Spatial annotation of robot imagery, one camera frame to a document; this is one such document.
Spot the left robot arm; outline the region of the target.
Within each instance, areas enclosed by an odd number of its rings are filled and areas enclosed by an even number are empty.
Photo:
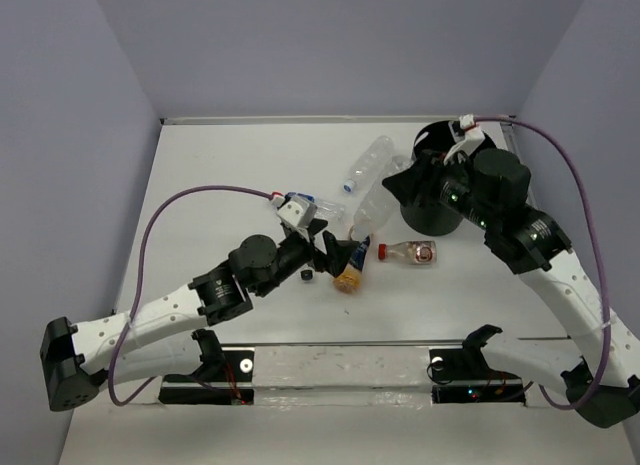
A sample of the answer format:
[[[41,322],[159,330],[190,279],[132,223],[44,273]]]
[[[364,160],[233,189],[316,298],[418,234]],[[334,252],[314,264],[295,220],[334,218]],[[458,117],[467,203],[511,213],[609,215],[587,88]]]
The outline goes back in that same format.
[[[326,226],[284,223],[281,242],[251,235],[219,265],[150,303],[93,321],[51,320],[39,351],[50,411],[73,410],[129,381],[215,377],[224,360],[213,326],[251,311],[253,297],[266,297],[304,266],[333,277],[346,268],[359,244]]]

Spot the clear crushed bottle white cap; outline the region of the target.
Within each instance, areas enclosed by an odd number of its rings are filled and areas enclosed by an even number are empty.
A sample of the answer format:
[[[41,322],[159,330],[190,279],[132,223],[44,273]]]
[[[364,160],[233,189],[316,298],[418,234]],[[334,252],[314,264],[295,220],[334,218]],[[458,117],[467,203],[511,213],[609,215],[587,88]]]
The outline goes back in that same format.
[[[383,186],[382,181],[406,170],[410,165],[408,157],[396,155],[382,168],[354,213],[350,229],[352,240],[362,242],[378,232],[399,208],[397,200]]]

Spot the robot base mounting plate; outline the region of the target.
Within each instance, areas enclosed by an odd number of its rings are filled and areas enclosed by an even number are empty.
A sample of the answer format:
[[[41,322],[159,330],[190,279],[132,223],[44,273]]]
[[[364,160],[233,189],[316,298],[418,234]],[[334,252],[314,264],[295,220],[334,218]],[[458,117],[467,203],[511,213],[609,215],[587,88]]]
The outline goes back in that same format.
[[[226,346],[216,372],[163,378],[167,405],[408,406],[526,402],[528,384],[427,345]]]

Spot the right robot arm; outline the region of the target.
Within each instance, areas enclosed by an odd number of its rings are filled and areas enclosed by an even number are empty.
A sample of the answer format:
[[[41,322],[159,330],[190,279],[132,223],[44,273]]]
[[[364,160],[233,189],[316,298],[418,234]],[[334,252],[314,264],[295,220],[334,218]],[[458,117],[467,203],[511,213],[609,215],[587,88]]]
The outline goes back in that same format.
[[[425,152],[383,180],[403,206],[431,201],[477,225],[486,247],[550,309],[577,350],[573,354],[512,338],[484,325],[464,340],[462,369],[482,377],[501,371],[528,379],[543,394],[566,399],[599,428],[639,412],[639,340],[612,316],[571,242],[546,213],[528,205],[529,169],[512,153],[491,148],[446,162]]]

